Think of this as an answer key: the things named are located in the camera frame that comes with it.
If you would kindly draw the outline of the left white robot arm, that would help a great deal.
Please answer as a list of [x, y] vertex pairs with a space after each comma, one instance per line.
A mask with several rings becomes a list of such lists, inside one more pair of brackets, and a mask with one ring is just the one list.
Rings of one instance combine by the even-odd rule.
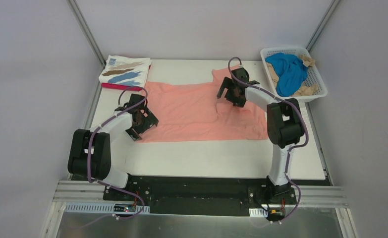
[[111, 143], [120, 136], [124, 147], [130, 148], [142, 140], [142, 134], [159, 120], [148, 109], [145, 96], [131, 94], [127, 103], [115, 109], [114, 113], [98, 126], [77, 129], [72, 138], [68, 171], [73, 175], [86, 177], [90, 181], [101, 181], [118, 188], [125, 188], [129, 173], [112, 164]]

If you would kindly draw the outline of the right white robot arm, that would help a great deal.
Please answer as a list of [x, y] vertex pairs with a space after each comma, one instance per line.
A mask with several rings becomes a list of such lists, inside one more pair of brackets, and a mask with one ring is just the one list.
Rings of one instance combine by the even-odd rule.
[[253, 193], [260, 204], [278, 203], [291, 194], [289, 169], [293, 149], [302, 136], [307, 135], [296, 99], [283, 100], [249, 79], [243, 67], [229, 69], [230, 77], [223, 79], [217, 97], [225, 97], [236, 107], [251, 102], [267, 114], [267, 135], [273, 144], [272, 165], [266, 186]]

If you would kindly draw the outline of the pink t shirt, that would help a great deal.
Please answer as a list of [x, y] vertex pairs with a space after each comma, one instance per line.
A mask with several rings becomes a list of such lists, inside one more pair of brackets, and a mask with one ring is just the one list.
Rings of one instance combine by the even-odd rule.
[[212, 70], [208, 83], [171, 85], [147, 82], [148, 108], [159, 123], [144, 132], [140, 143], [267, 140], [265, 112], [251, 102], [235, 107], [217, 92], [228, 69]]

